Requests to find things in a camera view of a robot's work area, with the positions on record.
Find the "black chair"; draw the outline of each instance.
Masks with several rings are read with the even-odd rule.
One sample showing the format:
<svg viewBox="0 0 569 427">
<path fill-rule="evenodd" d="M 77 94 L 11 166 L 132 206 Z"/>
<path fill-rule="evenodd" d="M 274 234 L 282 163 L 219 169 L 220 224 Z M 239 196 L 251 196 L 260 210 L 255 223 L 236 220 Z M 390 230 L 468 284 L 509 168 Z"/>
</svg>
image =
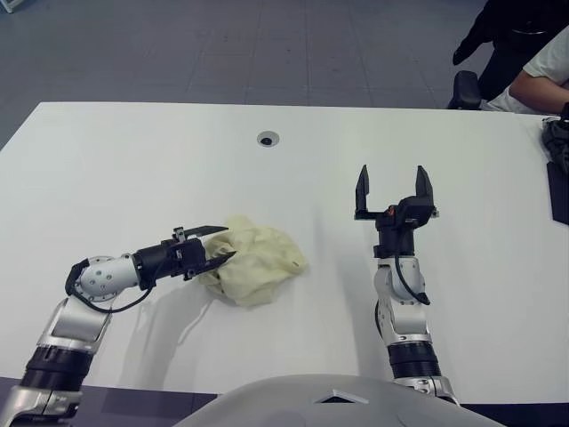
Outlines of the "black chair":
<svg viewBox="0 0 569 427">
<path fill-rule="evenodd" d="M 477 73 L 459 71 L 454 76 L 453 98 L 447 109 L 480 109 L 482 95 L 478 87 Z"/>
</svg>

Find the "black jacket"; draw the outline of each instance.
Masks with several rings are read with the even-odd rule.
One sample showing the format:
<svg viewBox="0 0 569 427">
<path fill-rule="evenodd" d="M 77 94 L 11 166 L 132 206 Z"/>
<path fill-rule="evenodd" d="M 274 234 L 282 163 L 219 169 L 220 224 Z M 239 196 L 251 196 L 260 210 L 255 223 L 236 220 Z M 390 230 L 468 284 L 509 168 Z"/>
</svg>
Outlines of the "black jacket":
<svg viewBox="0 0 569 427">
<path fill-rule="evenodd" d="M 569 0 L 488 0 L 453 56 L 453 64 L 466 60 L 482 43 L 517 44 L 539 51 L 569 25 Z M 540 36 L 517 37 L 521 33 Z"/>
</svg>

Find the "cloth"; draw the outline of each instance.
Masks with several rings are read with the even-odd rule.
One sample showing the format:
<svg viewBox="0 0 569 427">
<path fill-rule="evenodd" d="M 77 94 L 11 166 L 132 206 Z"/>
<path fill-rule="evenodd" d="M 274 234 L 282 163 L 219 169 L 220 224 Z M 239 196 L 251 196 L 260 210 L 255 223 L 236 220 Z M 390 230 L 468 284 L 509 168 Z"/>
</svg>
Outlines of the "cloth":
<svg viewBox="0 0 569 427">
<path fill-rule="evenodd" d="M 569 89 L 569 27 L 541 49 L 524 65 L 524 71 L 532 77 L 547 77 L 556 84 Z M 509 86 L 499 96 L 485 105 L 491 111 L 511 111 L 522 114 L 547 114 L 531 109 L 509 94 Z"/>
<path fill-rule="evenodd" d="M 307 268 L 301 250 L 283 231 L 256 226 L 242 215 L 228 218 L 226 225 L 228 231 L 204 243 L 206 255 L 236 254 L 198 278 L 216 294 L 245 307 L 272 302 L 280 283 Z"/>
</svg>

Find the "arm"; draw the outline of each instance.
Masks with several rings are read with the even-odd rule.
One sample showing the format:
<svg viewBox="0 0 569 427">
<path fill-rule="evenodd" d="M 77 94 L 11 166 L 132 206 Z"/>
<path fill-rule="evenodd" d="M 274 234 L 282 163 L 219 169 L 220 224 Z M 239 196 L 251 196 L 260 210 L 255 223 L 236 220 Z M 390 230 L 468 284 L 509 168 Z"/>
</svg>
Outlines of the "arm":
<svg viewBox="0 0 569 427">
<path fill-rule="evenodd" d="M 569 90 L 547 77 L 532 77 L 523 70 L 509 88 L 509 94 L 532 109 L 552 114 L 561 114 L 569 102 Z"/>
</svg>

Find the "person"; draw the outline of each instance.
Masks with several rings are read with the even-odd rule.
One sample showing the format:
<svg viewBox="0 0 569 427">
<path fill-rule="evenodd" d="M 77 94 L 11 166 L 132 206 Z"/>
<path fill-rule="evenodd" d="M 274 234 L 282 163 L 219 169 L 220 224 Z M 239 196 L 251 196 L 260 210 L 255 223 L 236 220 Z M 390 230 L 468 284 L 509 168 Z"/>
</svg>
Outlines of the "person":
<svg viewBox="0 0 569 427">
<path fill-rule="evenodd" d="M 535 55 L 485 110 L 559 115 L 569 102 L 569 26 Z"/>
</svg>

